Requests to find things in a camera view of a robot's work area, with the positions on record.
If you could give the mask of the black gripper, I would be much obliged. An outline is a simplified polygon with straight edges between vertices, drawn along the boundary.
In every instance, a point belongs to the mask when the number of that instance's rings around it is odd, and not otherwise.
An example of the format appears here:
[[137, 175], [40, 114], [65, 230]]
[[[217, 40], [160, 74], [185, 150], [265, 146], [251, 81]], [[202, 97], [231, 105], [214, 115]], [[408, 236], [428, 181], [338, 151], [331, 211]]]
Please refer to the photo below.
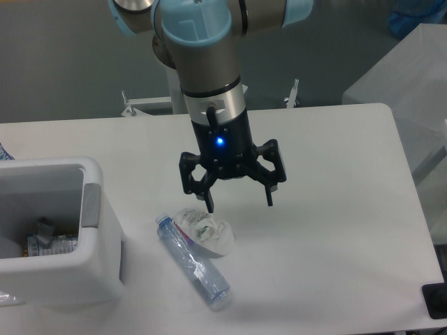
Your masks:
[[[279, 143], [268, 140], [255, 146], [251, 136], [247, 111], [236, 118], [219, 124], [212, 132], [209, 124], [192, 123], [200, 155], [182, 152], [179, 159], [179, 173], [185, 194], [195, 194], [205, 202], [207, 211], [214, 211], [211, 187], [219, 179], [233, 179], [248, 176], [264, 186], [268, 206], [273, 205], [272, 193], [278, 184], [287, 180]], [[205, 168], [201, 180], [195, 180], [193, 171], [197, 166]]]

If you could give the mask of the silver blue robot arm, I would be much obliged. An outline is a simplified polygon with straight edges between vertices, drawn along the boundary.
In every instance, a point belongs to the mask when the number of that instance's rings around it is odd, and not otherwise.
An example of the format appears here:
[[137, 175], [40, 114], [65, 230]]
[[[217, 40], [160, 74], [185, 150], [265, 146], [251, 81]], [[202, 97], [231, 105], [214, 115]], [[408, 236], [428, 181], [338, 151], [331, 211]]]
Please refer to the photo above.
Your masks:
[[179, 170], [185, 193], [209, 212], [217, 180], [249, 177], [266, 195], [286, 181], [278, 141], [254, 144], [236, 42], [257, 31], [306, 19], [312, 1], [110, 1], [126, 34], [153, 31], [158, 59], [177, 72], [199, 154], [184, 152]]

